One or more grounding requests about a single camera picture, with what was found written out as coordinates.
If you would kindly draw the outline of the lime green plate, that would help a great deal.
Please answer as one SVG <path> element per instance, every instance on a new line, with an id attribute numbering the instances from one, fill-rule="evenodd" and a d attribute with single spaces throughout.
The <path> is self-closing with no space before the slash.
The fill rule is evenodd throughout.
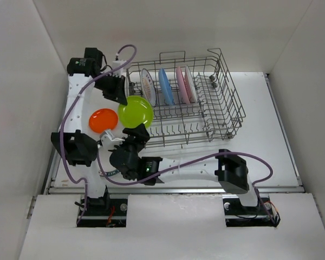
<path id="1" fill-rule="evenodd" d="M 151 104 L 140 96 L 128 96 L 127 105 L 118 106 L 118 117 L 126 128 L 136 128 L 144 124 L 148 128 L 154 119 L 154 111 Z"/>

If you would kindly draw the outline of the white plate teal rim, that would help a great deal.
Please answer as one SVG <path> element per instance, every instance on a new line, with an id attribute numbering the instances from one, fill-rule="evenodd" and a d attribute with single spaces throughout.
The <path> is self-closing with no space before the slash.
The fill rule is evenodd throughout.
<path id="1" fill-rule="evenodd" d="M 121 173 L 119 170 L 112 170 L 112 171 L 109 171 L 109 172 L 99 170 L 99 175 L 100 176 L 112 177 L 112 176 L 115 176 L 115 175 L 117 175 L 119 173 Z"/>

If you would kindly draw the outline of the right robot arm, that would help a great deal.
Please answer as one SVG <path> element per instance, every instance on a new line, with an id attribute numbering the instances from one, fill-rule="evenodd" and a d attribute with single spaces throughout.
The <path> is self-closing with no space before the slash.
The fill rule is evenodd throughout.
<path id="1" fill-rule="evenodd" d="M 150 139 L 148 132 L 143 125 L 125 128 L 123 132 L 127 137 L 111 150 L 109 162 L 124 179 L 147 186 L 180 180 L 212 181 L 225 192 L 235 194 L 244 212 L 253 213 L 259 208 L 246 161 L 238 154 L 221 149 L 199 159 L 139 157 Z"/>

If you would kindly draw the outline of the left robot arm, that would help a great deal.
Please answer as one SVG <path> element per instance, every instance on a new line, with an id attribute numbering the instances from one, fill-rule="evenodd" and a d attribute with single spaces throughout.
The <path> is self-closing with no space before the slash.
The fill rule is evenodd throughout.
<path id="1" fill-rule="evenodd" d="M 83 57 L 70 59 L 65 113 L 59 130 L 50 136 L 69 180 L 74 184 L 84 183 L 84 199 L 79 205 L 82 215 L 89 209 L 91 199 L 92 209 L 99 215 L 106 214 L 111 206 L 110 201 L 103 197 L 106 185 L 95 166 L 99 142 L 85 132 L 89 125 L 85 113 L 89 110 L 94 89 L 98 89 L 106 100 L 127 104 L 122 73 L 133 58 L 120 60 L 118 57 L 116 54 L 111 66 L 103 65 L 103 52 L 98 48 L 86 48 Z"/>

